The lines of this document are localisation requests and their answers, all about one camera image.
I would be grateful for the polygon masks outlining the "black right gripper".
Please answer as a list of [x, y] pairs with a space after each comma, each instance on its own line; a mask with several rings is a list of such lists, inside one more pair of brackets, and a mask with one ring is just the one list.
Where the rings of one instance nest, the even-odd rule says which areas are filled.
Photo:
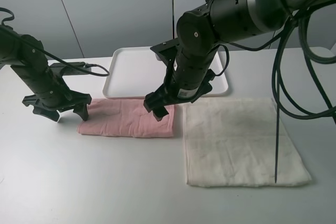
[[144, 107], [147, 111], [153, 111], [153, 115], [157, 121], [161, 121], [168, 115], [165, 106], [188, 102], [193, 103], [213, 89], [209, 82], [215, 78], [215, 73], [211, 69], [208, 69], [198, 88], [178, 87], [174, 82], [172, 73], [172, 69], [168, 70], [164, 83], [156, 91], [147, 94], [144, 99]]

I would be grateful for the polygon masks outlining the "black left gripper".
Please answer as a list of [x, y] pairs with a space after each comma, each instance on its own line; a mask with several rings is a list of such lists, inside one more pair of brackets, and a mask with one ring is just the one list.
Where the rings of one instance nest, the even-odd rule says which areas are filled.
[[57, 122], [60, 115], [57, 111], [70, 110], [81, 117], [83, 121], [89, 118], [88, 105], [91, 103], [89, 94], [72, 91], [70, 89], [59, 90], [57, 88], [31, 87], [33, 95], [25, 96], [22, 103], [25, 106], [34, 106], [33, 113]]

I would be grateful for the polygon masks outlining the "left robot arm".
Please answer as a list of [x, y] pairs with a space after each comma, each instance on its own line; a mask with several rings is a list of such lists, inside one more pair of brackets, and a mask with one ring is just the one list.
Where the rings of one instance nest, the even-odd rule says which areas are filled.
[[41, 41], [33, 36], [20, 35], [1, 25], [1, 63], [9, 65], [34, 93], [25, 96], [22, 103], [33, 106], [34, 114], [55, 122], [60, 112], [69, 110], [86, 121], [91, 96], [71, 90], [62, 77], [68, 67], [51, 67], [42, 49]]

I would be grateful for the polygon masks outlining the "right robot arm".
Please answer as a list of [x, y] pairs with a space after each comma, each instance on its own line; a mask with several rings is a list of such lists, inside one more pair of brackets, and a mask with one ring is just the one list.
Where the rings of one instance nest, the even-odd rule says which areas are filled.
[[151, 49], [166, 65], [163, 84], [145, 96], [144, 107], [156, 120], [168, 115], [167, 106], [195, 102], [212, 90], [215, 73], [209, 68], [220, 46], [235, 46], [239, 40], [277, 31], [278, 54], [289, 34], [299, 27], [305, 55], [319, 63], [335, 58], [313, 55], [306, 41], [308, 18], [318, 8], [335, 0], [206, 0], [185, 12], [177, 21], [175, 39]]

